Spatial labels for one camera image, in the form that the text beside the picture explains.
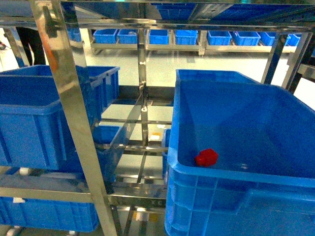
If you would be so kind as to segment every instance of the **metal shelf frame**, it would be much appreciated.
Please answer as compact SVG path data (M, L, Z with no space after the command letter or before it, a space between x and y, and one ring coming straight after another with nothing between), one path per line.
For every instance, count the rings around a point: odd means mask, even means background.
M95 2L116 2L115 0L93 0ZM154 99L156 104L165 104L171 100L174 89L164 87L148 87L146 78L146 51L164 50L163 47L146 45L145 30L148 29L194 29L201 30L199 42L194 51L204 54L205 51L226 51L226 47L207 46L207 30L242 30L242 31L276 31L277 37L272 47L265 48L270 51L267 66L263 74L262 83L270 84L278 65L281 53L286 52L284 43L288 33L301 32L302 38L295 50L289 70L283 82L283 88L294 92L302 75L309 80L314 80L315 69L308 65L312 51L315 48L314 26L312 21L272 22L214 22L209 19L189 19L187 21L166 21L145 19L146 4L154 2L171 3L198 3L196 10L204 6L211 10L222 3L242 3L241 0L125 0L121 4L137 4L138 19L104 19L104 18L77 18L75 2L88 2L88 0L29 0L33 17L6 16L0 17L0 26L10 39L10 45L19 66L26 66L27 59L18 35L15 34L15 26L34 27L37 26L41 36L44 50L46 52L53 78L63 105L67 122L80 158L86 181L68 179L49 179L37 176L9 176L1 175L0 196L47 199L57 201L72 201L82 203L94 203L102 226L104 235L120 236L128 235L132 213L137 207L143 207L147 212L160 212L166 204L166 186L157 184L141 184L141 179L148 180L154 177L144 177L143 168L146 156L151 152L159 153L166 149L152 146L148 139L148 124L157 121L148 120L148 101ZM251 0L256 4L282 4L282 0ZM315 4L312 0L290 0L286 4L307 5L313 9ZM139 173L136 176L137 183L107 183L103 181L91 129L98 125L95 121L89 124L87 110L81 92L81 85L87 74L85 54L82 42L69 41L67 28L128 28L139 29L137 33L137 45L131 45L130 49L138 51L139 86L120 87L121 96L117 103L123 104L126 99L135 101L126 120L118 119L127 129L129 139L136 123L142 126L142 142L137 145L118 145L115 148L124 148L125 151L143 154ZM92 44L94 49L99 49L98 44ZM180 50L175 45L172 50ZM232 46L233 51L246 51ZM117 211L129 210L128 222L125 230L121 229Z
M91 30L89 31L89 39L91 50L97 54L100 50L137 50L136 44L102 44L95 43ZM146 36L147 51L183 51L183 52L198 52L199 56L205 55L206 52L240 52L240 53L270 53L272 46L264 46L261 42L258 46L237 46L234 42L228 46L213 46L208 44L207 31L201 30L198 35L196 45L176 45L175 33L173 29L169 30L169 44L158 45L149 43L149 31ZM294 53L296 47L285 46L282 53Z

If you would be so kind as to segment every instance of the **metal post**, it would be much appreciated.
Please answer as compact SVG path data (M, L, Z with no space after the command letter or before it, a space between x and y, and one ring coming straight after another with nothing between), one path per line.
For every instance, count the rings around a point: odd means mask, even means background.
M267 65L262 76L262 84L271 84L271 81L275 75L284 45L286 42L287 34L276 34L275 41L272 45L271 52L267 61Z
M145 16L145 5L139 4L140 17ZM141 127L142 127L142 143L149 145L149 129L148 129L148 88L147 88L147 66L146 66L146 42L144 29L139 29L137 34L138 47L138 71L139 71L139 89L143 92L143 102L141 109Z
M73 27L78 26L74 5L71 2L64 2L66 5L63 5L59 0L30 0L30 3L103 233L116 236L80 88L89 83L86 81L88 74L83 44L76 42L73 54L77 57L74 58L67 36L66 23Z
M289 70L286 73L282 87L292 93L295 92L301 74L298 73L300 64L308 64L315 48L315 35L313 33L302 34L301 40L293 55Z
M14 57L16 61L18 62L18 66L20 68L29 66L30 63L29 63L28 57L26 56L25 50L23 48L20 36L16 28L15 27L4 28L3 31L6 35L6 38L9 41Z
M207 31L201 30L200 36L199 36L199 56L203 56L206 53L206 47L207 47Z

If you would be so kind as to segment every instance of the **blue plastic bin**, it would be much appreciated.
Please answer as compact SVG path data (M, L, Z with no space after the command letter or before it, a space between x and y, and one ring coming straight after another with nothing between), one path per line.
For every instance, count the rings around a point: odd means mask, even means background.
M236 71L223 70L176 70L177 80L260 84Z
M197 30L176 30L175 38L177 45L196 45L198 37Z
M260 36L257 32L236 31L232 33L232 38L238 46L257 46Z
M195 3L158 3L156 8L164 20L187 20L195 8Z
M229 31L208 31L209 45L230 45L231 34Z
M94 85L94 96L97 105L97 116L101 119L101 114L106 108L119 97L118 71L120 67L115 66L88 66L89 77ZM35 65L23 67L15 70L0 72L2 75L23 75L23 76L52 76L50 67L47 65Z
M272 46L275 41L276 32L260 32L259 35L261 37L262 43L265 46ZM291 36L288 35L286 38L285 46L288 45L288 42L290 39L291 39Z
M291 39L289 40L288 44L290 46L296 47L300 42L302 34L300 34L300 33L299 34L290 34L290 36L291 36Z
M81 42L81 34L79 28L67 29L69 40L73 40L76 42Z
M108 105L105 91L115 88L112 76L119 68L90 69L91 75L105 69L91 79L101 115ZM36 71L48 72L49 67L34 66L4 73L15 74L12 76L0 75L0 165L58 170L75 147L52 77L18 75ZM114 97L115 91L109 94Z
M168 30L152 29L149 33L150 44L168 44Z
M94 32L96 43L115 44L117 42L118 29L101 29Z
M49 188L53 182L48 177L46 179ZM78 187L60 188L80 192ZM0 224L77 232L92 232L99 224L95 206L91 203L24 200L25 203L13 203L13 198L0 197Z
M137 43L136 29L121 29L118 33L119 43L133 44Z
M170 134L171 134L171 129L165 129L164 130L162 145L161 145L163 148L168 148ZM165 180L164 182L167 183L167 179L168 179L167 152L162 152L162 156L163 156L162 177Z
M119 126L98 126L94 128L93 139L97 144L113 146L113 148L106 150L96 149L103 178L105 181L112 182L116 167L124 152L124 149L118 148L118 145L127 144L126 129ZM58 172L83 173L77 152L69 158L69 161Z
M168 235L314 235L314 118L280 87L178 80ZM207 148L218 162L197 167L194 158Z

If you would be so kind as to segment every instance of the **white label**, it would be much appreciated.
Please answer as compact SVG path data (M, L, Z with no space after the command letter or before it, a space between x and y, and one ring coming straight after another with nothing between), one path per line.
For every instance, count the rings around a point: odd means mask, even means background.
M13 198L13 203L25 203L23 198Z

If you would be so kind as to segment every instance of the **bin handle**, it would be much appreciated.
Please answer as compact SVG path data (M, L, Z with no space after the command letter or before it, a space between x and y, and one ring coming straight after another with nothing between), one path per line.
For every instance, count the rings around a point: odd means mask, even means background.
M315 194L249 189L245 207L267 207L271 210L315 215Z

